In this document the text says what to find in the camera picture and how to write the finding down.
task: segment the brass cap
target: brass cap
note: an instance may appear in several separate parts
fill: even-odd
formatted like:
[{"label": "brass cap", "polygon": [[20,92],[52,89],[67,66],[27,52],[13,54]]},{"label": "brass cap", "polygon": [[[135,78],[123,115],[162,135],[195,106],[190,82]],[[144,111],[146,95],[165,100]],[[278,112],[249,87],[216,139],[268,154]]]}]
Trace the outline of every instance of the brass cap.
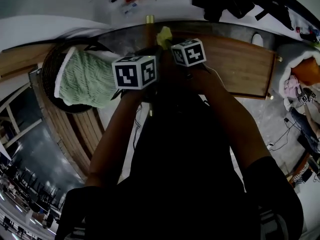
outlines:
[{"label": "brass cap", "polygon": [[145,22],[147,24],[150,24],[150,23],[155,23],[155,16],[154,15],[147,15],[145,17]]}]

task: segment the black and white pattern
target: black and white pattern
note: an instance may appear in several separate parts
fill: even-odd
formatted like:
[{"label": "black and white pattern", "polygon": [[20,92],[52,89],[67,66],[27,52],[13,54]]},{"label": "black and white pattern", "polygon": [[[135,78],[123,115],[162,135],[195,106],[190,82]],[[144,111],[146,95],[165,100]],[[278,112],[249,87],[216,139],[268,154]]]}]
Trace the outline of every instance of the black and white pattern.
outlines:
[{"label": "black and white pattern", "polygon": [[179,49],[172,49],[173,55],[174,55],[174,59],[176,63],[180,63],[180,64],[186,64],[185,60],[184,60],[184,55],[182,53],[181,50]]},{"label": "black and white pattern", "polygon": [[203,55],[203,51],[200,43],[194,46],[188,47],[184,51],[186,54],[186,59],[188,60],[189,64],[196,63],[204,59],[204,55]]},{"label": "black and white pattern", "polygon": [[116,79],[119,87],[138,87],[136,65],[116,65]]},{"label": "black and white pattern", "polygon": [[143,58],[143,56],[130,56],[130,57],[123,57],[122,59],[118,60],[118,62],[137,62],[138,60],[140,60],[141,58]]},{"label": "black and white pattern", "polygon": [[192,45],[192,44],[194,44],[194,43],[198,43],[198,41],[197,41],[197,40],[187,40],[187,41],[185,41],[185,42],[179,43],[179,45],[185,47],[185,46]]},{"label": "black and white pattern", "polygon": [[150,60],[141,64],[142,86],[156,79],[155,61]]}]

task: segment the black pants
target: black pants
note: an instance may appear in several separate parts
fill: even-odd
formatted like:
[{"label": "black pants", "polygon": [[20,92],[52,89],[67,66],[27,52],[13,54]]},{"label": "black pants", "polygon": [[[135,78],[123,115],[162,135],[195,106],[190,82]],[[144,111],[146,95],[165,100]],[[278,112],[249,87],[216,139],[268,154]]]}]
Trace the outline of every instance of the black pants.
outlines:
[{"label": "black pants", "polygon": [[305,135],[311,149],[314,152],[319,153],[319,151],[318,151],[319,140],[318,140],[315,132],[312,130],[312,128],[307,120],[307,117],[303,114],[300,114],[294,107],[292,107],[290,109],[290,113],[291,113],[293,119],[301,127],[301,131]]}]

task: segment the dark woven basket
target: dark woven basket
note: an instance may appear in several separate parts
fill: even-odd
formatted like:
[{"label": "dark woven basket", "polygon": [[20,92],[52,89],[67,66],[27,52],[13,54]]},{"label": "dark woven basket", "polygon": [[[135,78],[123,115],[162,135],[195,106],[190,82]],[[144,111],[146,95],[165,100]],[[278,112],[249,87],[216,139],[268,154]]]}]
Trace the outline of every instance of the dark woven basket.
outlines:
[{"label": "dark woven basket", "polygon": [[59,72],[59,69],[66,57],[66,54],[72,46],[84,45],[87,46],[85,51],[94,50],[94,51],[109,51],[104,45],[99,43],[96,40],[92,39],[77,39],[69,40],[64,43],[57,44],[46,56],[42,66],[41,72],[41,81],[44,92],[49,100],[60,110],[71,113],[79,114],[83,113],[92,107],[89,105],[71,105],[68,106],[64,103],[61,98],[56,98],[54,96],[55,92],[55,81]]}]

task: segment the yellow-green object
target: yellow-green object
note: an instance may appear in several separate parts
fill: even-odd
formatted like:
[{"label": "yellow-green object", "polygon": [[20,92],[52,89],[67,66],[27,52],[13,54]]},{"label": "yellow-green object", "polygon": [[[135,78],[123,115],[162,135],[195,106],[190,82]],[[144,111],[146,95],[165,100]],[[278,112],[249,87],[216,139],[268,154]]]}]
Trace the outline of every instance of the yellow-green object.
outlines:
[{"label": "yellow-green object", "polygon": [[164,26],[159,34],[156,35],[156,42],[164,50],[168,50],[170,47],[167,47],[166,40],[172,41],[172,34],[169,27]]}]

